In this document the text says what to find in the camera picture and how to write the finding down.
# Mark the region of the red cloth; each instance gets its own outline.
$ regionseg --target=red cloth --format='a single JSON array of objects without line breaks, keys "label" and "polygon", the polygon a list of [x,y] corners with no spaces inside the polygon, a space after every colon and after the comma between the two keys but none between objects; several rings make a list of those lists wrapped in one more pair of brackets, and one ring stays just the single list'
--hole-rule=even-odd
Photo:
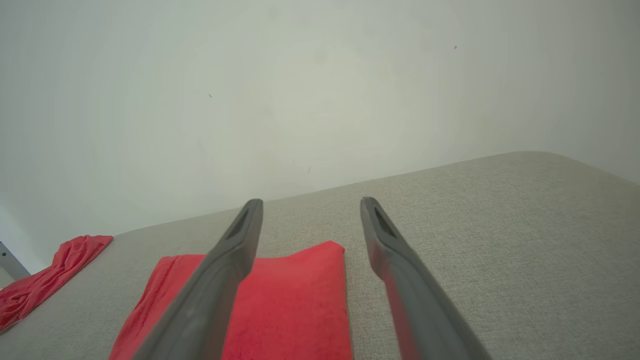
[{"label": "red cloth", "polygon": [[0,332],[24,319],[60,289],[113,240],[113,236],[78,236],[58,249],[50,267],[0,290]]},{"label": "red cloth", "polygon": [[[327,241],[256,259],[238,287],[222,359],[351,360],[344,248]],[[109,360],[130,359],[204,255],[162,258]]]}]

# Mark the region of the white wall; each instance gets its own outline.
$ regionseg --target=white wall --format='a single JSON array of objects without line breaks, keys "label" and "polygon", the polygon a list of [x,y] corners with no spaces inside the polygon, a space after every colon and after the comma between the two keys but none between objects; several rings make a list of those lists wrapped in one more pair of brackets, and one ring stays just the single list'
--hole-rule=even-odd
[{"label": "white wall", "polygon": [[509,151],[640,182],[635,0],[0,10],[0,190],[47,264],[81,234]]}]

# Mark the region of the gray fabric surface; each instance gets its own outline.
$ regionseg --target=gray fabric surface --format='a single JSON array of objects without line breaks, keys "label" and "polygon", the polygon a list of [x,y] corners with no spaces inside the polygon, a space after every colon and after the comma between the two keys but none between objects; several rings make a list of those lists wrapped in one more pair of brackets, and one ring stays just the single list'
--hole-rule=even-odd
[{"label": "gray fabric surface", "polygon": [[[258,256],[346,248],[355,359],[398,359],[359,201],[374,196],[495,359],[640,356],[640,186],[512,152],[265,203]],[[237,211],[116,236],[25,320],[3,359],[106,359],[162,256],[207,252]]]}]

